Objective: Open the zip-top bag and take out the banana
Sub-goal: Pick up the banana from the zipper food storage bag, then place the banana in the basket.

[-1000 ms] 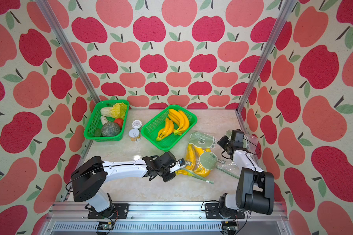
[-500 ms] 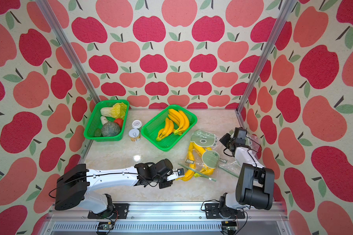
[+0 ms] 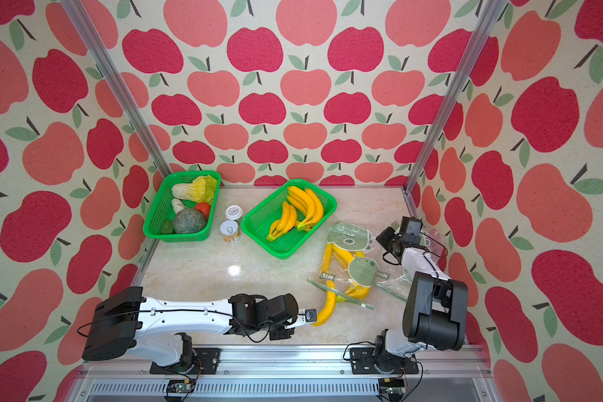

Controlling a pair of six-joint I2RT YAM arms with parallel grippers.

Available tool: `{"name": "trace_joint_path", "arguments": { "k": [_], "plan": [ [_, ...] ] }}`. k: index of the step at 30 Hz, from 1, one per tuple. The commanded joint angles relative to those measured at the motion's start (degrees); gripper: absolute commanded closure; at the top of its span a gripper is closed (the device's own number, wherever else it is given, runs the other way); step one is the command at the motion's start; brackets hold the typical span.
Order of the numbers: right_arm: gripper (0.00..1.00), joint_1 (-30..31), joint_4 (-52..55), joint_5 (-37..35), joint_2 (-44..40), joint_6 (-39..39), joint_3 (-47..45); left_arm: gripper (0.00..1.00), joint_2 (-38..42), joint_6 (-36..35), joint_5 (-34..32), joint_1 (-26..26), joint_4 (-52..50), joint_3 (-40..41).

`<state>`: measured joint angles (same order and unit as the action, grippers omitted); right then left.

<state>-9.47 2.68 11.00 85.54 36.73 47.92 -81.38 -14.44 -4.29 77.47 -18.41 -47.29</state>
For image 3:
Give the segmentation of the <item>yellow banana bunch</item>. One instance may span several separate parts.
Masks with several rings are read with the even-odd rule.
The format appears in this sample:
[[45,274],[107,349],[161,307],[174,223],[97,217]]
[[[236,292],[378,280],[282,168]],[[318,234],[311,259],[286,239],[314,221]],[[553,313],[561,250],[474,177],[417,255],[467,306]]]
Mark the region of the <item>yellow banana bunch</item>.
[[287,199],[303,214],[303,218],[296,223],[298,230],[310,231],[323,219],[323,205],[311,189],[290,186],[288,187]]

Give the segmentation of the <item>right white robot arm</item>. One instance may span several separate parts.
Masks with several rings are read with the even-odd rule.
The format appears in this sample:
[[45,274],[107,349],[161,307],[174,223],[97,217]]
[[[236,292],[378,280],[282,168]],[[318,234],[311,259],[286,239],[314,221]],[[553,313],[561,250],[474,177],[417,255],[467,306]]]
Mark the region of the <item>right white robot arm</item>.
[[415,229],[389,226],[376,240],[412,279],[401,328],[385,329],[376,338],[375,368],[382,374],[394,374],[409,366],[414,353],[429,348],[460,350],[467,324],[467,285],[437,267],[435,254],[420,244]]

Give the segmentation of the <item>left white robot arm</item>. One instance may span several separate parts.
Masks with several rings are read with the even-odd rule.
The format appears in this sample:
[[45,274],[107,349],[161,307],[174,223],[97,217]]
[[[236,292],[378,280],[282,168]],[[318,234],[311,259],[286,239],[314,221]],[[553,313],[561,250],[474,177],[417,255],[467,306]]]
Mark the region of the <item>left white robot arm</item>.
[[153,374],[185,374],[216,358],[194,347],[192,333],[252,339],[263,331],[274,341],[291,338],[297,327],[317,319],[316,310],[299,308],[292,294],[268,299],[241,293],[186,303],[145,296],[142,287],[131,286],[96,306],[85,325],[82,358],[95,362],[132,355],[150,361]]

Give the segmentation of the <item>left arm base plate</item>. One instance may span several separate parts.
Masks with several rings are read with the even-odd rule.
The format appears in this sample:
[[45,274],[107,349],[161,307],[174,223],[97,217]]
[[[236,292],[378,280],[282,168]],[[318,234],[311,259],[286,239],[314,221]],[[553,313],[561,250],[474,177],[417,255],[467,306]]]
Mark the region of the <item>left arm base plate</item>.
[[151,375],[215,375],[219,366],[220,348],[191,348],[177,363],[160,367],[152,363]]

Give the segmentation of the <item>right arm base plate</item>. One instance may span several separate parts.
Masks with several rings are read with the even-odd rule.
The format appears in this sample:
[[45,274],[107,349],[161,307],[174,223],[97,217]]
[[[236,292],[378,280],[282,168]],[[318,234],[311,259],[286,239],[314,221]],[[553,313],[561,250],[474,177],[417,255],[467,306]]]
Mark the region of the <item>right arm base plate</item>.
[[342,356],[350,364],[354,375],[417,375],[420,370],[415,360],[395,356],[383,347],[368,344],[349,344]]

